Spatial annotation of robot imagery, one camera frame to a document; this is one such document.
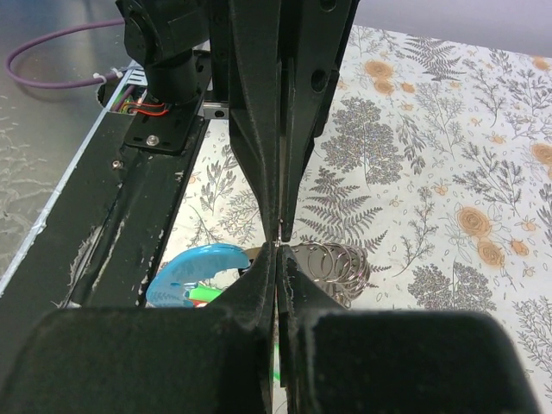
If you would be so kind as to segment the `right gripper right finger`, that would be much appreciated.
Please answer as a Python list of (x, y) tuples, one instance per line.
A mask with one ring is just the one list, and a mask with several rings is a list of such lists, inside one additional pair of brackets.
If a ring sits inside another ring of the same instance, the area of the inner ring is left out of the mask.
[(278, 251), (280, 378), (290, 413), (536, 413), (488, 315), (346, 310)]

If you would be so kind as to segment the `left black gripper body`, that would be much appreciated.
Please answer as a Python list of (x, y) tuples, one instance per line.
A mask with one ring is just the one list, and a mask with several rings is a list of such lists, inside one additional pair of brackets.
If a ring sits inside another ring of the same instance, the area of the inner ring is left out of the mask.
[(185, 104), (200, 94), (193, 49), (212, 46), (229, 22), (227, 1), (117, 1), (128, 56), (146, 73), (150, 94)]

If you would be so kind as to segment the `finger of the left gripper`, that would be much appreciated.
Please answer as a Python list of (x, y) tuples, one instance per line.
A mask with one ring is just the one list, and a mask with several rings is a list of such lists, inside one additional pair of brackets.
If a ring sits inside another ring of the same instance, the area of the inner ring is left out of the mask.
[(260, 208), (265, 240), (279, 227), (280, 1), (230, 1), (230, 144)]
[(356, 1), (285, 1), (280, 39), (282, 127), (280, 163), (281, 239), (292, 236), (298, 188), (313, 139), (327, 119), (339, 66), (354, 20)]

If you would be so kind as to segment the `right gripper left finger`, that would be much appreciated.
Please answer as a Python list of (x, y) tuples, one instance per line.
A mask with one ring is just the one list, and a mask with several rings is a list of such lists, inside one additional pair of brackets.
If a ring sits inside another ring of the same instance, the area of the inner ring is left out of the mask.
[(269, 393), (152, 392), (141, 364), (151, 308), (58, 310), (25, 342), (1, 390), (4, 413), (269, 413)]

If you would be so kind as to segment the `bunch of coloured key tags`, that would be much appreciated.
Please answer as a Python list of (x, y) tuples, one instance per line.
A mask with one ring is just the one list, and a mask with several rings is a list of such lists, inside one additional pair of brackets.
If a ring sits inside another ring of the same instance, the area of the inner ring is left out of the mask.
[(269, 393), (273, 352), (285, 376), (307, 392), (361, 393), (373, 363), (362, 351), (366, 319), (347, 313), (302, 271), (297, 254), (335, 255), (345, 267), (360, 251), (309, 241), (263, 244), (254, 258), (229, 244), (192, 248), (169, 261), (146, 292), (141, 364), (152, 392), (234, 396)]

